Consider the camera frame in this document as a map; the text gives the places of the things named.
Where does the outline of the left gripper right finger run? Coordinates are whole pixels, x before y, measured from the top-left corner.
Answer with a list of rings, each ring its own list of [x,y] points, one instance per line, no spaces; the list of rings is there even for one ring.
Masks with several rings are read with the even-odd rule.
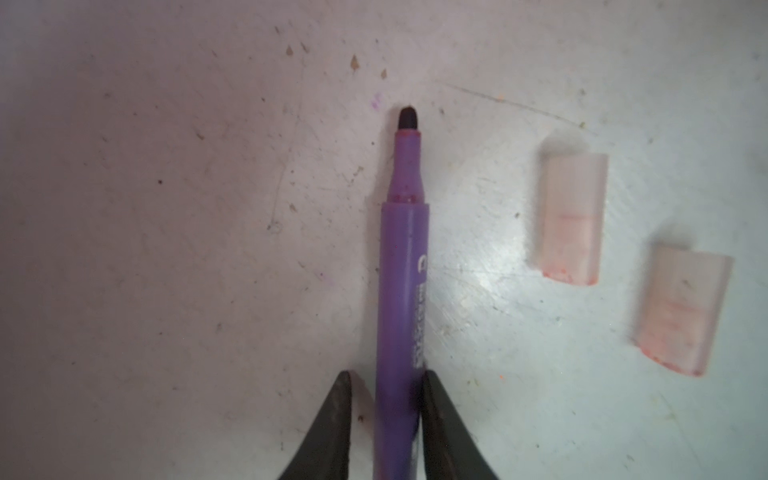
[[[421,397],[426,478],[497,480],[433,370],[424,372]]]

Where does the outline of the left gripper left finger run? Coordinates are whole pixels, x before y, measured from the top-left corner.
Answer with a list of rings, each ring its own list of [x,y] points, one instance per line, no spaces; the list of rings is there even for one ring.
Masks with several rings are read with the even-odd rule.
[[[352,378],[340,372],[280,480],[347,480],[352,425]]]

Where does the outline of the purple pen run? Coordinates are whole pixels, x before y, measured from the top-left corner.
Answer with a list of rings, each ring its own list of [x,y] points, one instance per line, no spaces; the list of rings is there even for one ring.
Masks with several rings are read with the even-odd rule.
[[[421,176],[418,115],[407,106],[398,115],[393,171],[381,205],[375,479],[416,477],[429,213]]]

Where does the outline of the clear pen cap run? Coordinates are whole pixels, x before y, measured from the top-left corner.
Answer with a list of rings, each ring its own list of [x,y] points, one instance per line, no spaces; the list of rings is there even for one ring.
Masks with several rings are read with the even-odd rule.
[[[654,362],[679,374],[705,374],[734,259],[659,245],[634,342]]]
[[[544,161],[538,265],[545,277],[575,286],[598,283],[608,167],[602,153]]]

